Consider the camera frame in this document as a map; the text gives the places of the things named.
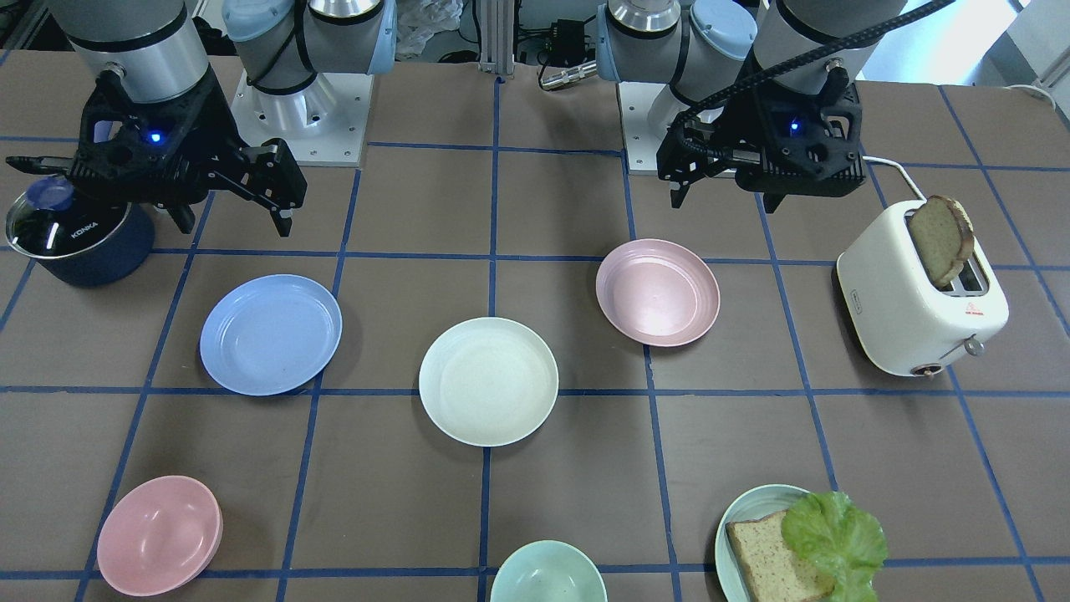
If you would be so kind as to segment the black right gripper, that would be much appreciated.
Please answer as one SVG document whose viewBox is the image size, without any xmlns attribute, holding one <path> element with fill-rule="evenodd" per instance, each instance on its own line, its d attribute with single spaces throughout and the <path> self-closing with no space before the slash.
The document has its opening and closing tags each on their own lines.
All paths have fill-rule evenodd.
<svg viewBox="0 0 1070 602">
<path fill-rule="evenodd" d="M 61 175 L 100 202 L 150 203 L 181 232 L 192 231 L 192 206 L 227 190 L 268 210 L 289 237 L 292 213 L 307 182 L 286 141 L 246 144 L 213 70 L 190 90 L 153 103 L 132 101 L 117 70 L 103 70 L 81 115 L 70 157 L 9 156 L 24 174 Z"/>
</svg>

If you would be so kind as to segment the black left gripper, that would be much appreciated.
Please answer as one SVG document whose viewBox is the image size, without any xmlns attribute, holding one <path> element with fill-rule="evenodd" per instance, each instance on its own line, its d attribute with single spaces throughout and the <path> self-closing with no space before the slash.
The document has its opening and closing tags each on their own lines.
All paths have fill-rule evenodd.
<svg viewBox="0 0 1070 602">
<path fill-rule="evenodd" d="M 843 197 L 866 182 L 856 84 L 826 80 L 816 95 L 758 84 L 727 102 L 709 125 L 689 120 L 664 134 L 658 177 L 672 209 L 693 183 L 733 171 L 745 191 L 760 192 L 765 212 L 788 196 Z"/>
</svg>

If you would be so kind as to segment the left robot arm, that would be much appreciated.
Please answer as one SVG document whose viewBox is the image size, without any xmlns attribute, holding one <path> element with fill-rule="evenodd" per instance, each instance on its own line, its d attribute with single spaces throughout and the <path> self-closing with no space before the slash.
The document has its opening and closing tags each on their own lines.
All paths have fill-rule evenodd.
<svg viewBox="0 0 1070 602">
<path fill-rule="evenodd" d="M 656 175 L 681 209 L 732 172 L 771 213 L 788 196 L 863 185 L 856 76 L 912 22 L 902 1 L 608 1 L 595 15 L 601 79 L 658 84 Z"/>
</svg>

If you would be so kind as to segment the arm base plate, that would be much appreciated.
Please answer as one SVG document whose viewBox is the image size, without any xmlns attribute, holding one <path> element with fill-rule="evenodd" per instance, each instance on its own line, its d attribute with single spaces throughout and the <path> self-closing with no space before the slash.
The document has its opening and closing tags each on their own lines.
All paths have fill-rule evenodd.
<svg viewBox="0 0 1070 602">
<path fill-rule="evenodd" d="M 623 127 L 628 171 L 657 176 L 656 153 L 673 119 L 688 110 L 669 84 L 620 81 L 620 124 Z"/>
<path fill-rule="evenodd" d="M 272 95 L 238 84 L 231 114 L 248 142 L 287 141 L 302 166 L 360 168 L 374 76 L 318 74 L 305 90 Z"/>
</svg>

